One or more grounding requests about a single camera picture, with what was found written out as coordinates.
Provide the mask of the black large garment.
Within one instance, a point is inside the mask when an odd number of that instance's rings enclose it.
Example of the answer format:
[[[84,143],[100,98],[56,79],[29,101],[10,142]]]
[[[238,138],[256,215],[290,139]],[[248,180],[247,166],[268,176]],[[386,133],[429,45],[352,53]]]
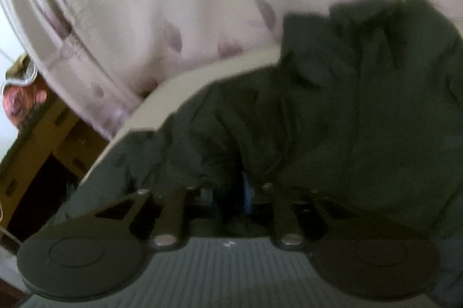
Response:
[[[462,236],[462,37],[426,0],[290,15],[279,63],[215,82],[110,156],[111,193],[274,181]]]

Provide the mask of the wooden desk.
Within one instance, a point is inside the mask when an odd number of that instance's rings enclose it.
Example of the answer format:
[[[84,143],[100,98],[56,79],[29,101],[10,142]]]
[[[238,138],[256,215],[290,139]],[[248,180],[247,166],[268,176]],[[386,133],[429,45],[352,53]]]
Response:
[[[17,248],[66,201],[108,141],[52,94],[1,161],[1,244]]]

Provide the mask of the pink floral bag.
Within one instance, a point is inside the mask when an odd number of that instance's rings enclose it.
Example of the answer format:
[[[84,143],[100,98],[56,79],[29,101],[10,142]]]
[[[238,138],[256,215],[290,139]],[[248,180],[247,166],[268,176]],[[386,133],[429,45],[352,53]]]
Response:
[[[1,87],[2,106],[7,119],[18,130],[50,93],[45,80],[27,53],[21,54],[6,71]]]

